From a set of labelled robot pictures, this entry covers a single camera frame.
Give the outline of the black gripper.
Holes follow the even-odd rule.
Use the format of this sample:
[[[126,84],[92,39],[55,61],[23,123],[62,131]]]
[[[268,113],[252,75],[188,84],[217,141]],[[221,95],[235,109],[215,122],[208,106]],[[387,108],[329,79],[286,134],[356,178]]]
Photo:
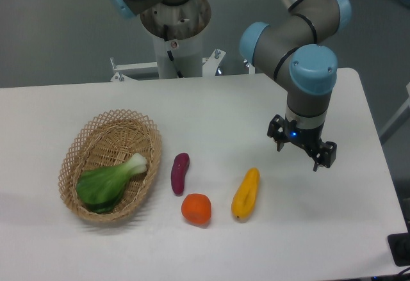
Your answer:
[[[301,129],[297,122],[288,121],[280,115],[275,115],[268,125],[267,136],[272,138],[280,152],[285,143],[291,143],[304,150],[314,160],[313,171],[319,167],[330,168],[336,160],[337,144],[321,139],[324,124],[313,129]]]

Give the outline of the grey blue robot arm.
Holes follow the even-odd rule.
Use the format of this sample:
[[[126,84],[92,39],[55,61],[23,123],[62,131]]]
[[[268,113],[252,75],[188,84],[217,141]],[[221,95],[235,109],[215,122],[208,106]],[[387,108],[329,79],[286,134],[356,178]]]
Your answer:
[[[284,116],[270,121],[267,134],[279,149],[298,146],[315,167],[329,168],[337,146],[321,138],[338,59],[322,42],[350,21],[349,0],[282,0],[290,18],[280,27],[250,25],[240,38],[240,54],[286,90]],[[125,18],[139,16],[159,42],[156,61],[163,78],[201,77],[201,50],[195,39],[208,26],[207,0],[111,0]]]

